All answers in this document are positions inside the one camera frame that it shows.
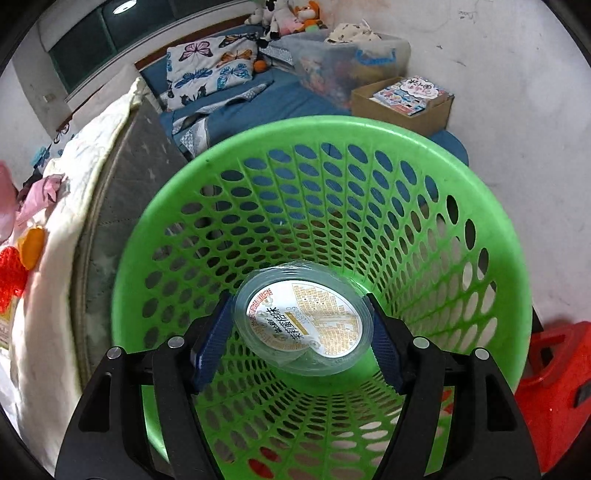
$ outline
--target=pink cloth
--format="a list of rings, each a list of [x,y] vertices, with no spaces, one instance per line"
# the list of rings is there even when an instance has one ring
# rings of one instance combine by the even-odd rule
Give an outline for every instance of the pink cloth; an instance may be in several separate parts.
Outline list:
[[[11,236],[14,229],[17,193],[8,166],[0,160],[0,244]]]
[[[60,189],[63,175],[49,175],[36,181],[27,194],[25,202],[16,219],[16,226],[21,226],[37,212],[49,207],[57,201],[57,191]]]

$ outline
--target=white cloth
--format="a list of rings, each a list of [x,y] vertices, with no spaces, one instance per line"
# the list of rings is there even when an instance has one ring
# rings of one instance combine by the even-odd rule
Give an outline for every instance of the white cloth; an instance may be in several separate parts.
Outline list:
[[[53,474],[61,442],[81,395],[70,321],[70,279],[78,238],[84,226],[101,168],[139,105],[139,82],[95,119],[49,161],[44,175],[65,174],[58,201],[37,215],[47,242],[30,274],[12,329],[11,376],[20,391],[17,402],[22,438]]]

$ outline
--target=clothes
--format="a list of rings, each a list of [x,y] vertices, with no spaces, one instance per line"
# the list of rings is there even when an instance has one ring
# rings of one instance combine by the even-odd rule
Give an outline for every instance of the clothes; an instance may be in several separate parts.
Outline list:
[[[0,244],[8,240],[14,230],[17,193],[8,166],[0,160]]]
[[[29,218],[37,212],[49,207],[57,201],[57,192],[60,189],[63,175],[49,175],[44,179],[36,181],[29,190],[27,198],[22,204],[21,211],[18,213],[15,224],[23,225]]]
[[[367,25],[341,23],[325,40],[326,43],[349,43],[358,41],[381,41]]]

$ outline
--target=window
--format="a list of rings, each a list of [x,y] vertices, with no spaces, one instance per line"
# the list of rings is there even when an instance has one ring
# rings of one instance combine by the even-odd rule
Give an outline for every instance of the window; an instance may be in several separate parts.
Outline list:
[[[49,51],[72,93],[107,61],[165,25],[228,0],[109,0],[82,19]]]

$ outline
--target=clear plastic storage box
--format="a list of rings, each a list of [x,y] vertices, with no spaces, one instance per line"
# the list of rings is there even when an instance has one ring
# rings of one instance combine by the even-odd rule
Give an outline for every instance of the clear plastic storage box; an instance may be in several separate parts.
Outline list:
[[[295,72],[306,88],[349,109],[351,91],[401,75],[410,57],[407,40],[378,34],[382,41],[325,43],[330,30],[303,32],[281,39],[290,49]]]

